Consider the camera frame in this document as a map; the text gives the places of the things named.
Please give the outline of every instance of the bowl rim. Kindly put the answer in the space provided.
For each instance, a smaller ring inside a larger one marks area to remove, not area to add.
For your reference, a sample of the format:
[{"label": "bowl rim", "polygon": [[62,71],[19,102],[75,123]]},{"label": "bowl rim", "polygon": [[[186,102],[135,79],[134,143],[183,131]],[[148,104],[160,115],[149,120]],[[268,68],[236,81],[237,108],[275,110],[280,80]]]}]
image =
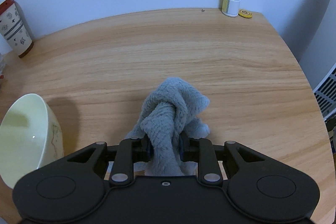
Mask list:
[{"label": "bowl rim", "polygon": [[26,96],[34,96],[34,97],[37,97],[38,99],[40,99],[40,100],[42,101],[42,103],[43,103],[44,111],[45,111],[45,113],[46,113],[46,117],[47,117],[47,128],[46,128],[46,134],[45,134],[45,138],[44,138],[43,150],[42,150],[42,153],[41,153],[41,156],[40,156],[39,163],[38,163],[38,165],[37,165],[37,167],[36,167],[36,169],[39,169],[39,168],[41,168],[42,160],[43,160],[43,158],[44,158],[44,156],[45,156],[45,154],[46,154],[46,146],[47,146],[47,143],[48,143],[47,141],[48,141],[48,137],[49,137],[49,133],[48,133],[48,131],[49,131],[49,113],[48,113],[47,103],[43,100],[43,98],[42,98],[40,95],[36,94],[36,93],[27,93],[27,94],[21,96],[20,98],[18,98],[18,99],[11,105],[11,107],[8,108],[8,110],[7,110],[6,114],[5,114],[5,116],[3,117],[2,121],[1,121],[1,124],[0,124],[0,130],[1,130],[1,125],[2,125],[3,121],[4,121],[5,118],[6,118],[6,115],[7,115],[8,112],[11,110],[11,108],[14,107],[14,105],[15,105],[16,103],[18,103],[22,98],[24,98],[24,97],[26,97]]}]

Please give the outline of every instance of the wooden tabletop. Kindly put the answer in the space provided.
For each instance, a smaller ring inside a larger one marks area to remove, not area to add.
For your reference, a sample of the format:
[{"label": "wooden tabletop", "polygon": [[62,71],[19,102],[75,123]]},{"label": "wooden tabletop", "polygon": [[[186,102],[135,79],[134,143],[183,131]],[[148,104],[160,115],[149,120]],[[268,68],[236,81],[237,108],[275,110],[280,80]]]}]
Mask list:
[{"label": "wooden tabletop", "polygon": [[[307,173],[321,191],[312,220],[334,221],[335,170],[322,115],[261,14],[231,18],[196,8],[114,16],[50,34],[21,62],[8,62],[0,117],[21,95],[41,95],[58,117],[66,154],[96,141],[118,144],[146,96],[181,77],[210,99],[200,117],[214,144],[236,140]],[[0,191],[0,216],[15,223],[10,191]]]}]

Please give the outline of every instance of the bowl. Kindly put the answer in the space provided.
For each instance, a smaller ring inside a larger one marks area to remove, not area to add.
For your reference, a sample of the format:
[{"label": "bowl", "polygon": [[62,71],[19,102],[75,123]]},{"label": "bowl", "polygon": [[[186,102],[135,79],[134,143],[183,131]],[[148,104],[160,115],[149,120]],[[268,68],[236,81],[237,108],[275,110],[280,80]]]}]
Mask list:
[{"label": "bowl", "polygon": [[26,94],[7,111],[0,125],[0,174],[11,188],[24,175],[64,156],[62,132],[50,107]]}]

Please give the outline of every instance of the vent grille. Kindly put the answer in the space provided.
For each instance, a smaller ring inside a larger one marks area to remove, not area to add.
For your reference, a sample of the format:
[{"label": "vent grille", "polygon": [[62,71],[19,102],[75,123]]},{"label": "vent grille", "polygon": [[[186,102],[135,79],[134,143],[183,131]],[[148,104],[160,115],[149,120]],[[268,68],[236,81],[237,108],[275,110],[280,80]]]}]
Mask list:
[{"label": "vent grille", "polygon": [[336,68],[314,93],[322,115],[325,117],[336,105]]}]

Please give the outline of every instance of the black robotic gripper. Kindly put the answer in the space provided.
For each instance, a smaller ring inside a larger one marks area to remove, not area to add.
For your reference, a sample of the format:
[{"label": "black robotic gripper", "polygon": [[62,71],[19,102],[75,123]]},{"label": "black robotic gripper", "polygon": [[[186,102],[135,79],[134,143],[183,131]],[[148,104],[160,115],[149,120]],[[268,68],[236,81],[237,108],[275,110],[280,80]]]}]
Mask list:
[{"label": "black robotic gripper", "polygon": [[182,133],[179,152],[198,163],[198,177],[134,178],[133,164],[153,155],[147,136],[91,144],[16,183],[21,224],[313,223],[320,191],[305,173],[234,141],[213,145]]}]

